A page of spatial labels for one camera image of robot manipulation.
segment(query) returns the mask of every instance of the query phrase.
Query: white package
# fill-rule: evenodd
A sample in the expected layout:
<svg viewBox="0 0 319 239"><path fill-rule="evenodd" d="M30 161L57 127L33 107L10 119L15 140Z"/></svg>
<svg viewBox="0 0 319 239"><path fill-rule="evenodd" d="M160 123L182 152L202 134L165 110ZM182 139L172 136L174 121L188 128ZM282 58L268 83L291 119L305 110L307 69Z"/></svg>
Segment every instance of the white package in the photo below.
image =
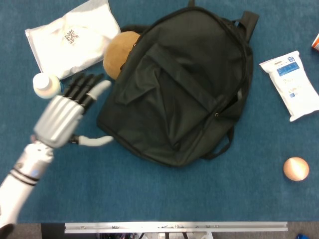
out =
<svg viewBox="0 0 319 239"><path fill-rule="evenodd" d="M118 33L108 0L89 0L48 25L25 30L40 71L59 79L101 61Z"/></svg>
<svg viewBox="0 0 319 239"><path fill-rule="evenodd" d="M260 63L260 66L269 74L289 110L290 122L319 110L319 96L305 73L298 51Z"/></svg>

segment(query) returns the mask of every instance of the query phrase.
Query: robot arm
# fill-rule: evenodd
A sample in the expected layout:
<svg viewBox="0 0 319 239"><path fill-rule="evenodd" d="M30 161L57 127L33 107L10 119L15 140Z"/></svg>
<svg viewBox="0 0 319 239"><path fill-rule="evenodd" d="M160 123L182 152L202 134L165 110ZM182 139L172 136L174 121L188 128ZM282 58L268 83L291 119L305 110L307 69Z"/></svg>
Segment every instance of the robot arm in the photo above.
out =
<svg viewBox="0 0 319 239"><path fill-rule="evenodd" d="M93 87L97 79L101 75L78 75L44 110L34 127L36 141L27 145L0 186L0 239L12 232L23 204L53 160L53 149L69 141L85 111L110 87L110 81Z"/></svg>

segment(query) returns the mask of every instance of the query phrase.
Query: small plastic bottle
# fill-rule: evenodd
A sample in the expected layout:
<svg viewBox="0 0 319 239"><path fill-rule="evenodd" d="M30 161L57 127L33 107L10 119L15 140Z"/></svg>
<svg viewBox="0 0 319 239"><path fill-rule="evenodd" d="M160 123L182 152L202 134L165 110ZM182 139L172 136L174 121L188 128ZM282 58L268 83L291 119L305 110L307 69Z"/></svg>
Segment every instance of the small plastic bottle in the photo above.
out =
<svg viewBox="0 0 319 239"><path fill-rule="evenodd" d="M50 99L62 92L62 84L54 75L38 73L33 78L34 92L43 99Z"/></svg>

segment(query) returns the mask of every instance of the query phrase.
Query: floor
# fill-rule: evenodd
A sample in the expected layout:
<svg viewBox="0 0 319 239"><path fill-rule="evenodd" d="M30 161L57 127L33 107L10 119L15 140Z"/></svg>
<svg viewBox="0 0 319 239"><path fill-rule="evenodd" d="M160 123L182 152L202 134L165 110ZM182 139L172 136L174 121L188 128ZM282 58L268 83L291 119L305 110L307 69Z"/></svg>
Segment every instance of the floor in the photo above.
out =
<svg viewBox="0 0 319 239"><path fill-rule="evenodd" d="M214 239L295 239L302 233L309 239L317 239L319 222L291 222L288 232L269 233L214 233ZM8 239L41 239L41 224L19 224ZM54 235L44 236L43 239L56 238Z"/></svg>

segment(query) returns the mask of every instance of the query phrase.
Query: black backpack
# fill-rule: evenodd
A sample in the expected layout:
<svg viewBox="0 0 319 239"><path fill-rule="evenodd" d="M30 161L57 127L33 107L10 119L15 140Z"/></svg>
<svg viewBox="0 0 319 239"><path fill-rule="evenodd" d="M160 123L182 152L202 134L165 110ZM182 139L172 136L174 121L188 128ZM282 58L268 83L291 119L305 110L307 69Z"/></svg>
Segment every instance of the black backpack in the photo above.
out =
<svg viewBox="0 0 319 239"><path fill-rule="evenodd" d="M122 66L98 127L133 154L165 165L224 153L252 81L248 42L257 20L248 11L230 21L188 6L156 21ZM228 144L212 152L225 135Z"/></svg>

